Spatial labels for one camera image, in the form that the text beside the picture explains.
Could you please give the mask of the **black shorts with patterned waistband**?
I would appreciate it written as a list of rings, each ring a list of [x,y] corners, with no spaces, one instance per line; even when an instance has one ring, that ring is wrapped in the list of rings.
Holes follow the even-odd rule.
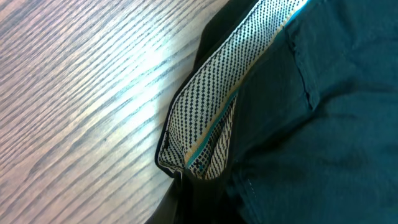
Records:
[[[396,223],[397,1],[229,1],[155,163],[149,223]]]

